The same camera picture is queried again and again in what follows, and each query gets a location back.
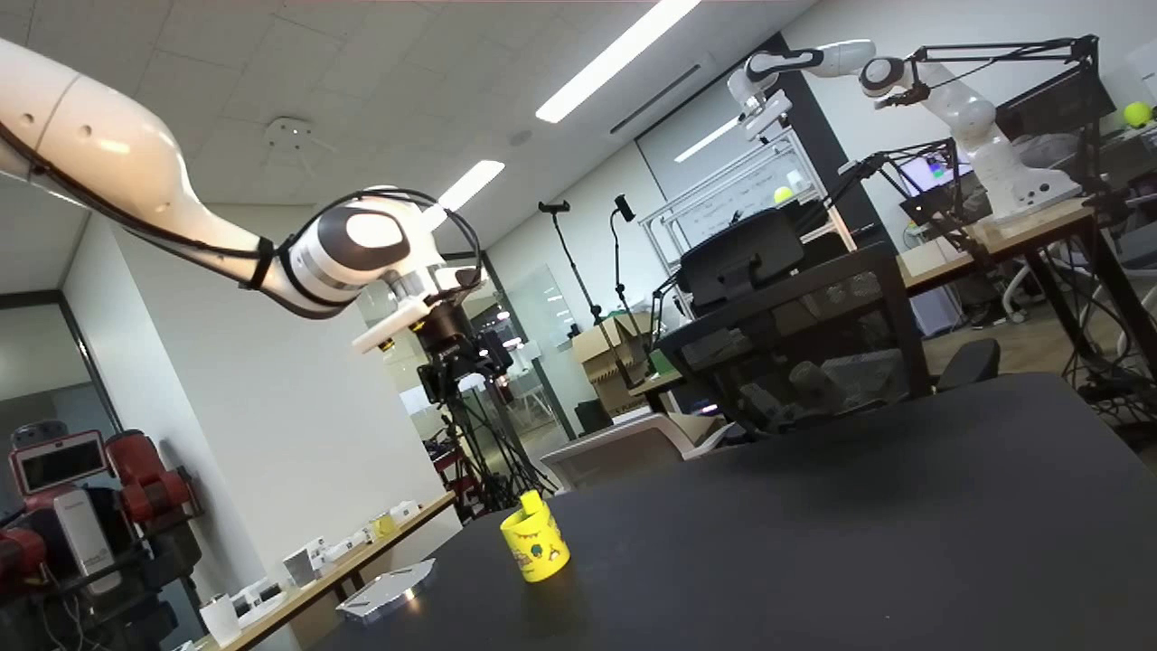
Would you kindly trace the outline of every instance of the yellow object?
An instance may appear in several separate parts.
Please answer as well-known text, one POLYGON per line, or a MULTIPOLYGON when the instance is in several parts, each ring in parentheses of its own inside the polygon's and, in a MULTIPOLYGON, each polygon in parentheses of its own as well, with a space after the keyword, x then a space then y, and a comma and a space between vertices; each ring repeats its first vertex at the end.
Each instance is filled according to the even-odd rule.
POLYGON ((1128 102, 1128 106, 1120 107, 1120 118, 1124 118, 1124 128, 1138 129, 1138 128, 1148 128, 1148 124, 1152 118, 1152 106, 1148 106, 1148 102, 1128 102))
POLYGON ((391 515, 370 519, 370 541, 385 541, 397 531, 397 519, 391 515))
POLYGON ((547 581, 559 566, 568 566, 570 548, 539 493, 519 494, 522 511, 512 511, 500 531, 510 545, 510 558, 522 566, 525 581, 547 581))
POLYGON ((781 185, 781 187, 775 187, 770 206, 786 206, 792 199, 796 199, 796 190, 787 185, 781 185))

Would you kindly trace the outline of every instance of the floor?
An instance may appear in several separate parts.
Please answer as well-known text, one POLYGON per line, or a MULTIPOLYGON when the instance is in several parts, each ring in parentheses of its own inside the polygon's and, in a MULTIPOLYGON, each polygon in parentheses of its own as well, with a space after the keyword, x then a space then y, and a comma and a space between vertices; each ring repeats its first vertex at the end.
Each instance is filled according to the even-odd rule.
MULTIPOLYGON (((1089 335, 1102 352, 1119 352, 1119 333, 1120 328, 1102 316, 1089 323, 1089 335)), ((938 376, 962 345, 979 335, 995 335, 1002 345, 1002 374, 1068 374, 1073 352, 1056 316, 1049 307, 1030 307, 1025 323, 998 323, 986 328, 974 325, 926 340, 928 374, 938 376)), ((1157 423, 1133 410, 1133 401, 1102 411, 1120 437, 1157 468, 1157 423)))
POLYGON ((535 418, 532 425, 522 431, 522 446, 528 447, 532 458, 544 458, 547 453, 568 446, 568 431, 552 416, 535 418))

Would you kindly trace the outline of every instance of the wall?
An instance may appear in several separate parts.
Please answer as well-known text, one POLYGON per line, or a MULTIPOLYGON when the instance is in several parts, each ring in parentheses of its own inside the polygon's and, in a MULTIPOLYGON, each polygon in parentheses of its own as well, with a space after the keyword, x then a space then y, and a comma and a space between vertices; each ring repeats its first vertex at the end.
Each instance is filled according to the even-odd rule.
POLYGON ((232 504, 232 482, 216 471, 204 423, 128 266, 122 243, 106 220, 87 220, 64 276, 64 295, 122 425, 157 437, 168 464, 185 464, 199 482, 209 515, 196 525, 208 553, 199 593, 212 597, 257 574, 264 565, 232 504))
POLYGON ((0 396, 87 384, 85 357, 59 304, 4 307, 0 333, 0 396))
MULTIPOLYGON (((570 202, 570 214, 559 214, 564 238, 575 253, 580 276, 588 290, 588 295, 605 310, 619 310, 614 295, 614 258, 610 258, 610 211, 614 194, 625 194, 637 217, 649 217, 661 211, 657 185, 649 173, 645 154, 625 146, 614 152, 599 171, 581 177, 575 187, 568 187, 559 199, 570 202)), ((622 282, 628 304, 649 304, 651 290, 666 277, 657 258, 651 253, 640 223, 614 220, 622 238, 622 282)), ((559 304, 549 310, 568 310, 581 328, 594 325, 588 307, 581 301, 581 290, 575 282, 575 271, 558 243, 558 230, 547 214, 525 220, 519 230, 510 230, 502 243, 490 251, 512 310, 525 317, 532 345, 544 352, 544 367, 570 418, 575 431, 575 404, 588 401, 594 390, 570 357, 570 346, 564 345, 564 317, 558 317, 558 328, 549 333, 547 317, 528 317, 528 310, 544 310, 544 292, 528 292, 528 284, 544 284, 544 277, 552 276, 552 284, 559 290, 559 304)))
MULTIPOLYGON (((229 211, 279 238, 279 211, 229 211)), ((292 317, 261 292, 95 223, 69 301, 128 425, 162 437, 204 482, 216 586, 239 588, 299 541, 340 537, 443 482, 375 355, 352 352, 358 310, 292 317)), ((439 516, 402 558, 446 541, 439 516)))
MULTIPOLYGON (((786 28, 792 47, 832 43, 867 37, 879 55, 913 55, 922 43, 995 43, 995 40, 1045 40, 1045 37, 1101 37, 1102 81, 1115 94, 1137 97, 1138 81, 1120 64, 1128 52, 1152 40, 1150 0, 826 0, 786 28)), ((1056 64, 995 64, 969 75, 992 102, 1005 102, 1038 81, 1054 75, 1056 64)), ((914 146, 943 136, 949 129, 922 107, 876 111, 852 81, 813 81, 813 85, 834 136, 851 160, 866 160, 879 147, 914 146)), ((884 181, 867 181, 867 194, 895 238, 904 243, 904 217, 896 194, 884 181)))

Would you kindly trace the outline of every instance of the ceiling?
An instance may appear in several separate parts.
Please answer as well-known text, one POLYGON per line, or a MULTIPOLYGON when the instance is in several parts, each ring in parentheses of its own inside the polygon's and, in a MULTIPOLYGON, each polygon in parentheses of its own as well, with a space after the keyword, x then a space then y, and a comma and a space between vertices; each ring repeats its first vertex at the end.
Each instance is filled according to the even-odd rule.
MULTIPOLYGON (((0 37, 158 111, 221 214, 292 206, 305 223, 362 185, 443 194, 502 160, 464 211, 490 245, 811 3, 703 0, 558 128, 535 107, 651 0, 0 0, 0 37), (299 152, 269 141, 281 117, 312 124, 299 152)), ((0 181, 0 220, 0 292, 56 290, 85 214, 0 181)), ((439 243, 464 251, 449 229, 439 243)))

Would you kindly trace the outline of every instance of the monitor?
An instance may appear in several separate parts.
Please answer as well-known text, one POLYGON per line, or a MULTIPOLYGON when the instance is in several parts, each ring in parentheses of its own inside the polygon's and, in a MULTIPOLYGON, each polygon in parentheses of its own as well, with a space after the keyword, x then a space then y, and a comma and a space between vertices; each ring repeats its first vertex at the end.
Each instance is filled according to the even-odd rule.
POLYGON ((820 202, 787 202, 761 211, 679 258, 679 290, 690 292, 690 310, 707 316, 735 295, 786 277, 804 259, 804 243, 792 223, 826 214, 820 202))
POLYGON ((954 177, 967 177, 974 167, 960 163, 960 171, 950 171, 950 160, 943 160, 939 152, 926 152, 907 160, 904 167, 904 187, 913 194, 950 185, 954 177))
POLYGON ((1009 141, 1038 134, 1079 134, 1115 111, 1097 64, 1070 64, 1058 75, 998 106, 998 128, 1009 141))
POLYGON ((110 472, 106 446, 97 431, 64 435, 11 453, 11 472, 22 494, 75 484, 95 472, 110 472))

